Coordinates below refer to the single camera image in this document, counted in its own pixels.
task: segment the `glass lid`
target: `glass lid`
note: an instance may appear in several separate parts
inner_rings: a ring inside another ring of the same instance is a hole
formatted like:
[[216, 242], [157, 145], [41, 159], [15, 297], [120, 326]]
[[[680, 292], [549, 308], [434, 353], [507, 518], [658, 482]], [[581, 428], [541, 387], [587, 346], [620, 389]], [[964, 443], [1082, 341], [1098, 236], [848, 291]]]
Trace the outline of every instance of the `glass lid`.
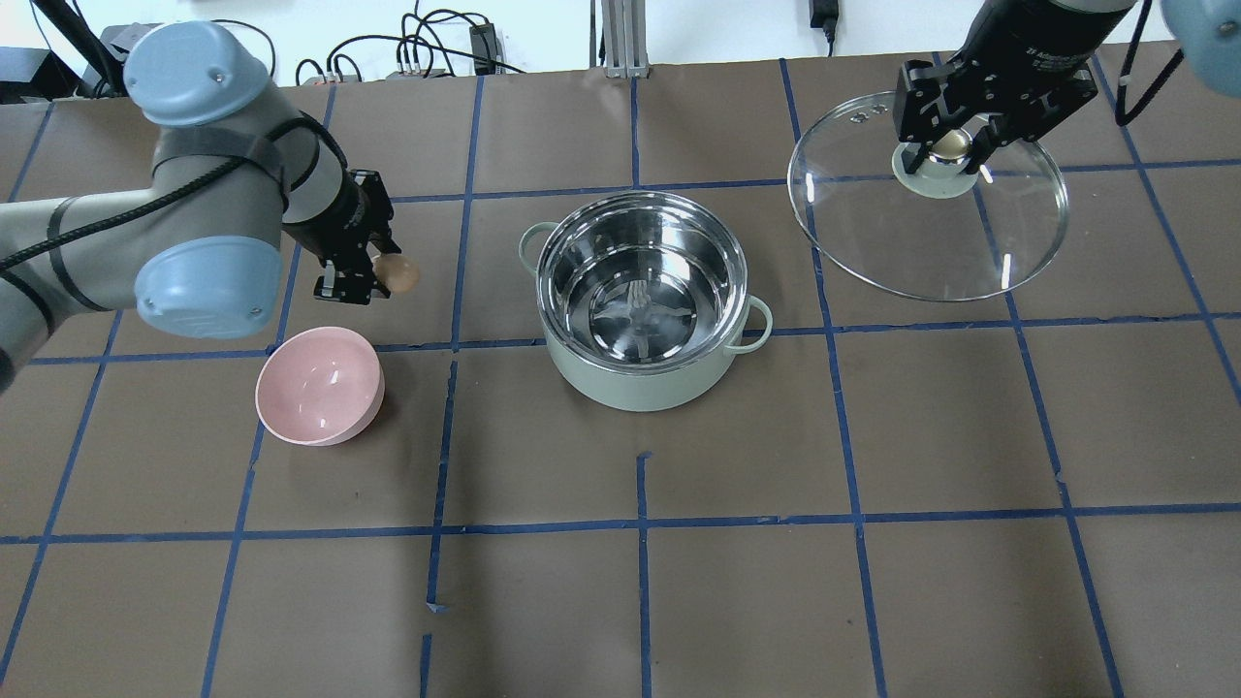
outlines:
[[923, 301], [974, 301], [1030, 281], [1069, 225], [1059, 168], [1037, 143], [999, 148], [977, 175], [975, 117], [906, 175], [892, 92], [840, 104], [802, 135], [788, 190], [810, 243], [862, 281]]

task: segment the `white wall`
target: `white wall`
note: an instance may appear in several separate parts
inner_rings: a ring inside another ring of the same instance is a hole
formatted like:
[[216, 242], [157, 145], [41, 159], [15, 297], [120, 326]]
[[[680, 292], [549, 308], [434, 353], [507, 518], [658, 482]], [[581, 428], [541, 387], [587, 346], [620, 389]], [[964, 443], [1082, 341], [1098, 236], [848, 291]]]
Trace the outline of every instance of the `white wall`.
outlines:
[[[236, 19], [261, 26], [276, 41], [277, 82], [293, 84], [302, 58], [323, 62], [341, 40], [359, 34], [398, 34], [412, 0], [78, 0], [96, 32], [109, 25], [189, 19]], [[838, 55], [895, 53], [957, 48], [980, 0], [841, 0]], [[423, 0], [437, 7], [479, 11], [500, 30], [508, 62], [527, 71], [585, 68], [589, 57], [589, 0]], [[827, 41], [809, 27], [809, 0], [648, 0], [648, 52], [653, 63], [755, 61], [822, 56]], [[1137, 10], [1109, 41], [1128, 41]], [[43, 21], [52, 47], [81, 72], [86, 61]], [[232, 27], [267, 61], [263, 40]], [[465, 24], [437, 25], [450, 48], [469, 50]], [[1147, 39], [1169, 39], [1163, 17], [1152, 12]], [[0, 0], [0, 46], [43, 46], [26, 0]], [[396, 70], [393, 42], [369, 41], [345, 52], [366, 79]], [[469, 73], [468, 60], [457, 58]]]

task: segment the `pot handle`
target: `pot handle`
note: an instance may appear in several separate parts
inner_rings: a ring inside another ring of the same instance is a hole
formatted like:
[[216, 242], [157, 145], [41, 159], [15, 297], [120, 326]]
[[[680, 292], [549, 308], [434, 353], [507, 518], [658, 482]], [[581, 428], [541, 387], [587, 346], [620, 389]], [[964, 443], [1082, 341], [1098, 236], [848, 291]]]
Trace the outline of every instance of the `pot handle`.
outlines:
[[521, 260], [521, 266], [525, 267], [526, 271], [530, 272], [530, 276], [535, 278], [539, 278], [539, 270], [531, 265], [530, 260], [526, 257], [526, 246], [530, 245], [531, 237], [544, 232], [551, 232], [553, 230], [556, 230], [556, 224], [535, 224], [530, 226], [529, 230], [522, 232], [521, 240], [517, 241], [517, 258]]
[[767, 344], [767, 339], [772, 335], [772, 327], [774, 327], [776, 322], [772, 319], [772, 309], [767, 307], [767, 303], [763, 303], [757, 296], [747, 296], [746, 306], [748, 306], [750, 309], [758, 308], [758, 312], [767, 319], [767, 327], [763, 328], [763, 333], [758, 337], [758, 339], [750, 344], [725, 344], [724, 350], [728, 354], [748, 354], [763, 344]]

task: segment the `black strap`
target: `black strap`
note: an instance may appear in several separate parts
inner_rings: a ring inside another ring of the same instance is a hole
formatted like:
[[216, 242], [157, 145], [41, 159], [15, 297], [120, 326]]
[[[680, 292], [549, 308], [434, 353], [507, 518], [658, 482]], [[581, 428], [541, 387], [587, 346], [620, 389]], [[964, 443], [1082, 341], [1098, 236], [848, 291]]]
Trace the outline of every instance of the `black strap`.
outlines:
[[17, 369], [12, 365], [12, 359], [9, 358], [9, 353], [0, 347], [0, 392], [9, 390], [12, 385], [12, 379], [17, 376]]
[[[65, 211], [68, 211], [69, 205], [77, 201], [78, 199], [79, 199], [78, 196], [69, 196], [68, 199], [61, 201], [56, 206], [56, 210], [52, 211], [52, 217], [51, 220], [47, 221], [48, 240], [52, 240], [53, 237], [61, 233], [61, 221], [65, 220]], [[56, 272], [56, 278], [60, 279], [61, 286], [65, 287], [65, 291], [69, 292], [69, 296], [72, 296], [74, 301], [81, 303], [84, 308], [91, 308], [92, 310], [112, 309], [112, 308], [104, 308], [103, 306], [87, 298], [86, 294], [82, 293], [82, 289], [78, 288], [76, 283], [73, 283], [73, 278], [69, 277], [68, 270], [65, 268], [65, 256], [61, 253], [60, 247], [53, 247], [51, 250], [51, 258], [52, 258], [52, 271]]]
[[2, 271], [0, 272], [0, 278], [14, 284], [17, 291], [25, 293], [26, 298], [30, 298], [30, 302], [38, 308], [38, 312], [43, 315], [43, 322], [47, 323], [47, 337], [51, 337], [56, 332], [56, 315], [52, 314], [52, 307], [47, 304], [47, 301], [32, 286], [26, 283], [24, 278], [12, 272]]

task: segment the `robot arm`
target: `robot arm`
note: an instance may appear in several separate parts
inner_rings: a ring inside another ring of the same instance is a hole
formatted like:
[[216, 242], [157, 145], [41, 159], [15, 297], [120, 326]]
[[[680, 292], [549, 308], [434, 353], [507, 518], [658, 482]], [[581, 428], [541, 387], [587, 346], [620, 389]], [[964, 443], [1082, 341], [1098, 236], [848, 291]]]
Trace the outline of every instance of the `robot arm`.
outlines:
[[[379, 173], [346, 170], [226, 30], [150, 32], [125, 83], [161, 127], [149, 189], [0, 206], [0, 391], [76, 313], [137, 307], [195, 338], [258, 332], [277, 308], [282, 227], [324, 266], [318, 298], [390, 294], [367, 253], [400, 252]], [[77, 231], [91, 233], [50, 242]]]
[[[947, 63], [908, 61], [892, 111], [915, 175], [934, 145], [977, 114], [963, 173], [977, 174], [1016, 139], [1037, 140], [1098, 93], [1086, 65], [1137, 0], [985, 0], [965, 43]], [[1163, 0], [1195, 73], [1219, 92], [1241, 96], [1241, 0]]]

